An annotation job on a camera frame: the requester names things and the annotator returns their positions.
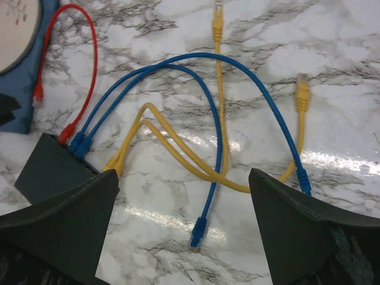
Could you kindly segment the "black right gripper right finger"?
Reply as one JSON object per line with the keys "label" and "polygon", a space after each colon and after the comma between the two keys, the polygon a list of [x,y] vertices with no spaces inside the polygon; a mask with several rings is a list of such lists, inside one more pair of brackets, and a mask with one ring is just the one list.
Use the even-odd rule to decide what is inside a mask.
{"label": "black right gripper right finger", "polygon": [[379,219],[335,207],[259,169],[249,187],[273,284],[379,284]]}

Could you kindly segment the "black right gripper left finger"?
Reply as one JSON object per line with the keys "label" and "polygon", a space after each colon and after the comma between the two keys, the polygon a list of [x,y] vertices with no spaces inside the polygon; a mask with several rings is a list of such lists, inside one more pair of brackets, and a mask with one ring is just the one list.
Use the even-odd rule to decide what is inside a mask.
{"label": "black right gripper left finger", "polygon": [[96,271],[118,183],[107,170],[1,216],[1,284],[104,284]]}

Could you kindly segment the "dark network switch box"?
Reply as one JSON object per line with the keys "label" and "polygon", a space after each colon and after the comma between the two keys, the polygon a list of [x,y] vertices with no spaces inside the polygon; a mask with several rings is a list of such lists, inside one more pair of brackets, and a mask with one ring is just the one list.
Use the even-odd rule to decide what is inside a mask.
{"label": "dark network switch box", "polygon": [[77,160],[54,135],[43,133],[14,186],[31,204],[59,195],[99,173]]}

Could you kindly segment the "blue cloth placemat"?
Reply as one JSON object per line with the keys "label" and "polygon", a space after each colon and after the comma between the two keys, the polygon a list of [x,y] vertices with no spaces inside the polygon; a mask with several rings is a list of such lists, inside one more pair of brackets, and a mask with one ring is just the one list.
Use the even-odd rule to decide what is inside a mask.
{"label": "blue cloth placemat", "polygon": [[33,119],[33,89],[37,81],[44,36],[59,1],[40,1],[42,20],[30,51],[12,70],[1,74],[1,131],[28,134]]}

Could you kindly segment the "pink and cream plate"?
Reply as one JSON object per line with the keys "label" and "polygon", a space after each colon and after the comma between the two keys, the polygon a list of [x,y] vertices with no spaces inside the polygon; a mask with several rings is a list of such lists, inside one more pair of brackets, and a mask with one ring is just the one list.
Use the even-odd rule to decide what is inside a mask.
{"label": "pink and cream plate", "polygon": [[1,74],[16,67],[30,51],[41,20],[39,0],[1,1]]}

